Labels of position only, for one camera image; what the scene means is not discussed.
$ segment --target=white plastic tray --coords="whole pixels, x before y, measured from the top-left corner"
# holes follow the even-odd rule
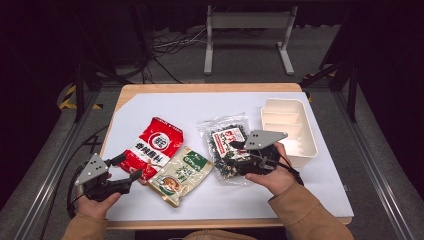
[[[312,135],[303,103],[296,99],[268,99],[261,110],[262,128],[286,132],[281,140],[293,167],[301,168],[317,156],[318,151]]]

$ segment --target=brown jacket sleeve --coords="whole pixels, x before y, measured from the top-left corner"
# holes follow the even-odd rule
[[[293,239],[353,239],[349,229],[331,215],[305,187],[294,183],[269,200]]]
[[[66,228],[63,240],[103,239],[106,233],[107,220],[95,219],[82,213],[71,220]]]

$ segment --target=wooden table edge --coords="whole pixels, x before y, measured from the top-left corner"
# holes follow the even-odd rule
[[[139,93],[301,91],[302,89],[297,83],[131,84],[122,88],[115,112]]]
[[[351,223],[351,217],[337,218],[341,223]],[[278,218],[272,219],[220,219],[180,221],[109,221],[109,230],[199,230],[231,228],[283,227]]]

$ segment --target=person's right hand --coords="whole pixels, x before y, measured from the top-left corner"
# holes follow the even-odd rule
[[[278,152],[284,156],[287,161],[290,160],[287,158],[286,149],[282,143],[276,142],[274,146],[277,148]],[[286,161],[283,158],[280,158],[280,163],[287,165]],[[286,191],[296,180],[294,176],[289,173],[285,168],[277,166],[277,168],[267,175],[258,175],[253,173],[248,173],[245,176],[246,179],[262,185],[274,194],[274,196],[279,195]]]

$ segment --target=tan sleeve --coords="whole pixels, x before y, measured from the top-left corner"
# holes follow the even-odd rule
[[[222,230],[200,230],[189,234],[184,240],[256,240],[246,235],[222,231]]]
[[[62,239],[104,239],[107,223],[107,220],[95,219],[85,214],[77,213],[66,228]]]
[[[353,239],[349,229],[298,183],[268,203],[296,240]]]

